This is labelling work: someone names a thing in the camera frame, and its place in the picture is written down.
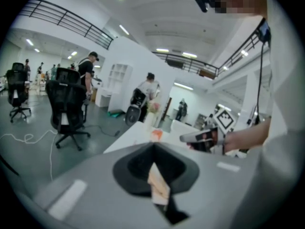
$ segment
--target white cable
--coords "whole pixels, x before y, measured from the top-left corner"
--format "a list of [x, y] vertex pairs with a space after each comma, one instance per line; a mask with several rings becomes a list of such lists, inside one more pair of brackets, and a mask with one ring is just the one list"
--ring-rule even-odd
[[21, 140], [21, 139], [18, 139], [16, 138], [13, 134], [3, 134], [1, 137], [0, 137], [0, 140], [9, 135], [9, 136], [12, 136], [16, 141], [18, 142], [22, 142], [22, 143], [25, 143], [25, 144], [36, 144], [38, 143], [40, 140], [43, 139], [43, 137], [48, 133], [48, 132], [52, 132], [53, 134], [55, 134], [55, 137], [53, 138], [53, 141], [52, 141], [52, 145], [51, 145], [51, 151], [50, 151], [50, 177], [51, 177], [51, 181], [53, 181], [53, 177], [52, 177], [52, 150], [53, 150], [53, 145], [54, 145], [54, 141], [55, 141], [55, 138], [57, 137], [57, 134], [56, 132], [52, 131], [52, 130], [48, 130], [46, 131], [36, 142], [29, 142], [30, 140], [32, 140], [34, 138], [34, 135], [33, 134], [26, 134], [24, 136], [24, 140]]
[[51, 144], [51, 150], [50, 150], [50, 177], [51, 181], [53, 181], [53, 175], [52, 175], [52, 150], [53, 150], [53, 145], [55, 142], [55, 138], [57, 137], [58, 133], [56, 133], [55, 137], [53, 138], [53, 142]]

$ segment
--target black metal railing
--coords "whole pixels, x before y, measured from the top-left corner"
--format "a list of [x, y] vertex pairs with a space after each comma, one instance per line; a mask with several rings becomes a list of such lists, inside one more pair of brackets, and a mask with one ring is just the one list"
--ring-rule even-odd
[[246, 53], [249, 53], [251, 50], [261, 45], [261, 43], [257, 45], [260, 42], [255, 33], [258, 27], [251, 33], [251, 35], [244, 41], [244, 43], [221, 65], [219, 68], [219, 74], [226, 72], [230, 67], [246, 57], [241, 53], [242, 50], [244, 50]]
[[214, 79], [218, 75], [219, 69], [211, 64], [170, 53], [153, 53], [172, 67], [195, 73], [203, 77], [208, 77], [210, 79]]
[[54, 23], [84, 36], [105, 49], [113, 38], [77, 14], [45, 0], [29, 0], [19, 15]]

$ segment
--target flower vase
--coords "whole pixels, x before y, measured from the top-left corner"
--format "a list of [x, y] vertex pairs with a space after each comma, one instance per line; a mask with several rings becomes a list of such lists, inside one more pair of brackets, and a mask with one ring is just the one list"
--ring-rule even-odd
[[156, 115], [152, 112], [149, 112], [144, 120], [144, 124], [147, 130], [150, 130], [151, 127], [156, 123]]

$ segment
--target gray floor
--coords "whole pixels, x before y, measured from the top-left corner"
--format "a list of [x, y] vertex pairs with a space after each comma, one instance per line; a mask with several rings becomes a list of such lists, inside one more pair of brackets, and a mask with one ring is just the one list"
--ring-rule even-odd
[[[30, 96], [28, 105], [31, 107], [32, 114], [29, 115], [26, 111], [27, 120], [20, 118], [18, 114], [14, 118], [14, 123], [10, 123], [9, 112], [12, 106], [8, 103], [6, 96], [0, 96], [0, 137], [11, 133], [18, 139], [24, 139], [24, 135], [33, 134], [34, 138], [31, 141], [36, 141], [46, 131], [56, 131], [50, 123], [51, 106], [47, 96]], [[61, 143], [61, 149], [53, 146], [53, 179], [81, 161], [103, 153], [128, 129], [123, 118], [123, 115], [118, 118], [109, 117], [107, 109], [99, 108], [91, 103], [88, 107], [85, 126], [100, 125], [104, 132], [112, 135], [118, 130], [121, 132], [117, 137], [110, 137], [103, 134], [98, 127], [86, 128], [85, 131], [91, 134], [91, 138], [85, 135], [75, 136], [78, 144], [83, 148], [80, 152], [77, 151], [71, 138]], [[20, 174], [30, 197], [51, 181], [49, 157], [53, 138], [54, 134], [48, 133], [41, 141], [33, 145], [15, 141], [11, 136], [5, 136], [0, 140], [0, 154]]]
[[171, 125], [173, 120], [171, 120], [168, 116], [165, 117], [164, 120], [160, 121], [159, 128], [165, 132], [171, 132]]

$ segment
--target flowers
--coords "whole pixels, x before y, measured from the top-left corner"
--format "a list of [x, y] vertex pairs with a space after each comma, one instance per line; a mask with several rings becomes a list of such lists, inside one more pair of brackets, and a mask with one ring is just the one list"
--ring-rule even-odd
[[154, 102], [149, 102], [147, 106], [147, 111], [150, 113], [157, 113], [160, 109], [160, 104], [159, 103], [154, 103]]

